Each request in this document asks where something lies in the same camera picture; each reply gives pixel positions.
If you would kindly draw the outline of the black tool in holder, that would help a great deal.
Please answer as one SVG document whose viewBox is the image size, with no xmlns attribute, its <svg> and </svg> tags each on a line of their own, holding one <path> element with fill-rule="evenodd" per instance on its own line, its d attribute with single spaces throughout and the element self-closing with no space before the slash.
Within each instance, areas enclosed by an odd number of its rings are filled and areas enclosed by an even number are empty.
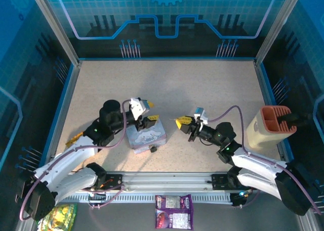
<svg viewBox="0 0 324 231">
<path fill-rule="evenodd" d="M 286 122 L 288 129 L 292 128 L 293 126 L 303 126 L 307 125 L 310 120 L 312 119 L 312 114 L 303 113 L 289 113 L 283 116 L 277 117 L 278 124 L 281 124 L 283 121 Z"/>
</svg>

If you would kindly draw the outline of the cream holder with orange top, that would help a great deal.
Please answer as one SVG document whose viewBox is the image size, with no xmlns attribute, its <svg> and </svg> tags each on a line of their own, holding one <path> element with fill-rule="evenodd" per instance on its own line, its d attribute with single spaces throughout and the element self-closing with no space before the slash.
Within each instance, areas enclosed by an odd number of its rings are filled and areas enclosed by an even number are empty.
<svg viewBox="0 0 324 231">
<path fill-rule="evenodd" d="M 295 126 L 289 127 L 286 121 L 277 120 L 290 113 L 286 106 L 262 107 L 246 129 L 249 146 L 255 150 L 268 150 L 293 135 L 297 131 Z"/>
</svg>

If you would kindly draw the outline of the aluminium frame post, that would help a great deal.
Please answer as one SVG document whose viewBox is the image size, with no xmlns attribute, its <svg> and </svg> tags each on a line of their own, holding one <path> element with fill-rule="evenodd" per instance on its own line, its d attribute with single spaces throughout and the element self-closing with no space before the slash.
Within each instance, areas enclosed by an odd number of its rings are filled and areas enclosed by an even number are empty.
<svg viewBox="0 0 324 231">
<path fill-rule="evenodd" d="M 291 14 L 293 8 L 295 7 L 298 0 L 285 0 L 281 9 L 278 12 L 277 17 L 275 18 L 273 24 L 271 25 L 268 34 L 266 35 L 255 60 L 255 66 L 260 67 L 261 63 L 265 59 L 269 50 L 271 49 L 274 41 L 279 35 L 281 29 L 288 20 L 289 15 Z"/>
<path fill-rule="evenodd" d="M 44 15 L 46 21 L 48 22 L 50 28 L 54 32 L 55 36 L 59 40 L 62 48 L 64 49 L 65 53 L 67 54 L 69 60 L 71 61 L 74 67 L 79 65 L 79 58 L 67 36 L 65 33 L 60 21 L 58 20 L 56 14 L 54 13 L 53 9 L 50 6 L 48 0 L 35 0 L 36 4 L 38 5 L 39 9 L 41 10 L 42 14 Z"/>
</svg>

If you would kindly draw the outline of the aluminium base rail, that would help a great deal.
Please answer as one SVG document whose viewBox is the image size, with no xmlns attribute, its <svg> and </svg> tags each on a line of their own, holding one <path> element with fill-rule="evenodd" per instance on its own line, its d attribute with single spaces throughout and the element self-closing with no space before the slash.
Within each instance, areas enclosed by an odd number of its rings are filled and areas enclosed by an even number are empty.
<svg viewBox="0 0 324 231">
<path fill-rule="evenodd" d="M 213 191 L 211 175 L 225 172 L 131 172 L 108 171 L 122 174 L 123 184 L 133 193 L 204 193 Z"/>
</svg>

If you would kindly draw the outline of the purple snack bag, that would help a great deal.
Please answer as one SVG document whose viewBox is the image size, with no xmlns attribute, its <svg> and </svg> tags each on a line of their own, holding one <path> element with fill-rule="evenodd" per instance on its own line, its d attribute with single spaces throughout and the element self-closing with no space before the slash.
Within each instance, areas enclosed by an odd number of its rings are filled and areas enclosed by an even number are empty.
<svg viewBox="0 0 324 231">
<path fill-rule="evenodd" d="M 155 228 L 193 230 L 193 203 L 186 196 L 155 195 Z"/>
</svg>

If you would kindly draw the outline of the green yellow snack bag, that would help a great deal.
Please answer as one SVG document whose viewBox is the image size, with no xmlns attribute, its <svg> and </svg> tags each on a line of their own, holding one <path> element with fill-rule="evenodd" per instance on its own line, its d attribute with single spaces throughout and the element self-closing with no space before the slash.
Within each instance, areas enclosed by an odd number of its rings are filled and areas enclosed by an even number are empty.
<svg viewBox="0 0 324 231">
<path fill-rule="evenodd" d="M 77 204 L 58 205 L 37 224 L 37 231 L 71 231 Z"/>
</svg>

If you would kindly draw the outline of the yellow foil wrapper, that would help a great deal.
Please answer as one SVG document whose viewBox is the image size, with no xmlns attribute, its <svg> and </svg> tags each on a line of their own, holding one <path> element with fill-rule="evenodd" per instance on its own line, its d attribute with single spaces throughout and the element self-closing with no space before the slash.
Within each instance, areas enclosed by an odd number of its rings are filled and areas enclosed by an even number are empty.
<svg viewBox="0 0 324 231">
<path fill-rule="evenodd" d="M 69 147 L 71 147 L 73 144 L 75 144 L 76 143 L 76 141 L 81 137 L 81 136 L 83 136 L 84 135 L 84 133 L 83 132 L 80 132 L 80 133 L 78 133 L 77 135 L 75 135 L 74 137 L 72 137 L 68 142 L 66 142 L 66 147 L 67 148 L 69 148 Z"/>
</svg>

